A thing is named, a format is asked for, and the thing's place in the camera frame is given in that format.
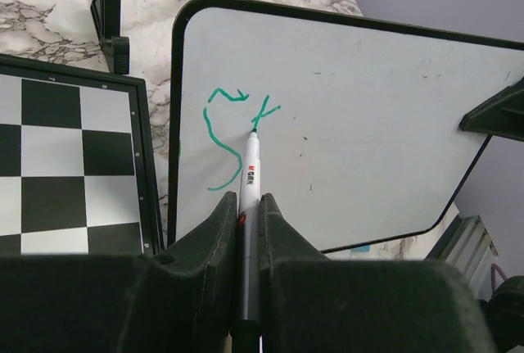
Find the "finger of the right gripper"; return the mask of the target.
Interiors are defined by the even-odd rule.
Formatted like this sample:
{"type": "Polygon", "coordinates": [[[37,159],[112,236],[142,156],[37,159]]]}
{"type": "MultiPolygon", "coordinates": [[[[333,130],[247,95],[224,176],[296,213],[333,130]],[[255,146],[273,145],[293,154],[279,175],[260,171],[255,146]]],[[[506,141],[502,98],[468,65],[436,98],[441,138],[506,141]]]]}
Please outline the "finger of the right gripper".
{"type": "Polygon", "coordinates": [[[508,86],[469,111],[458,127],[522,142],[524,139],[524,79],[508,86]]]}

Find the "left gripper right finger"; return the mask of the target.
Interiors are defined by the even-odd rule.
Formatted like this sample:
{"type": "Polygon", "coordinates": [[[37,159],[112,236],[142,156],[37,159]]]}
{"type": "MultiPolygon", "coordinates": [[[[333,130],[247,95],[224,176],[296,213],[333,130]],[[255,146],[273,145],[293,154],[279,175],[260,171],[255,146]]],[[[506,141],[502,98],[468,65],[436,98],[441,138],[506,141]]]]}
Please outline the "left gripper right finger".
{"type": "Polygon", "coordinates": [[[273,195],[260,217],[266,352],[492,352],[463,276],[432,260],[332,260],[284,219],[273,195]]]}

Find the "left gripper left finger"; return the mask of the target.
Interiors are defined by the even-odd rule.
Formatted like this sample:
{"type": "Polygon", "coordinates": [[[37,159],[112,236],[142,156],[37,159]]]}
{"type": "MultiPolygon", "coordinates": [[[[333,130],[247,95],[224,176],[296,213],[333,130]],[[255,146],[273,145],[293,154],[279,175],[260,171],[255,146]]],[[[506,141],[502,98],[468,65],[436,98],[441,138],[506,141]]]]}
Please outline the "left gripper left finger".
{"type": "Polygon", "coordinates": [[[153,256],[4,256],[4,352],[221,352],[237,196],[153,256]]]}

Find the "white green marker pen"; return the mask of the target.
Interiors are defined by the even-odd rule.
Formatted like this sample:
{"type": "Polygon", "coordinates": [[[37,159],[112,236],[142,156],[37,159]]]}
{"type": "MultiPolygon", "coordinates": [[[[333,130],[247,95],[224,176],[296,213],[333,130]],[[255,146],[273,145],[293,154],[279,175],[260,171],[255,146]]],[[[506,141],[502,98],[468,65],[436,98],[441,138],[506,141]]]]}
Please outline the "white green marker pen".
{"type": "Polygon", "coordinates": [[[233,352],[260,350],[260,262],[258,210],[260,140],[253,129],[246,140],[238,209],[239,274],[237,309],[230,330],[233,352]]]}

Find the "black framed whiteboard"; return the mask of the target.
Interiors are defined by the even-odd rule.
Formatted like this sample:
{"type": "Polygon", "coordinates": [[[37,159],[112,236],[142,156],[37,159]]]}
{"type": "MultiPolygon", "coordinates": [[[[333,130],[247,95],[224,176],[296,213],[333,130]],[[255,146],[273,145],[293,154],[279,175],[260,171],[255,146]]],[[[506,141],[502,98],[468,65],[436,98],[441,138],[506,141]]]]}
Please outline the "black framed whiteboard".
{"type": "Polygon", "coordinates": [[[321,251],[426,232],[486,148],[463,117],[523,77],[519,42],[254,0],[191,0],[172,30],[170,242],[240,186],[321,251]]]}

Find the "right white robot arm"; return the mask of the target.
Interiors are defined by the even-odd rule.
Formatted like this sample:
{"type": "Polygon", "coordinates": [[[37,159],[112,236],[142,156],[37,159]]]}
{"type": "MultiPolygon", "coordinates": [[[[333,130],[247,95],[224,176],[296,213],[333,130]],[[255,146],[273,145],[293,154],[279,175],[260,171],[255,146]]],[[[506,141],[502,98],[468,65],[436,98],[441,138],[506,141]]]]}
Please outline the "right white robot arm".
{"type": "MultiPolygon", "coordinates": [[[[523,81],[519,80],[469,111],[459,122],[463,132],[523,140],[523,81]]],[[[492,295],[481,308],[497,351],[523,345],[523,277],[507,277],[490,265],[492,295]]]]}

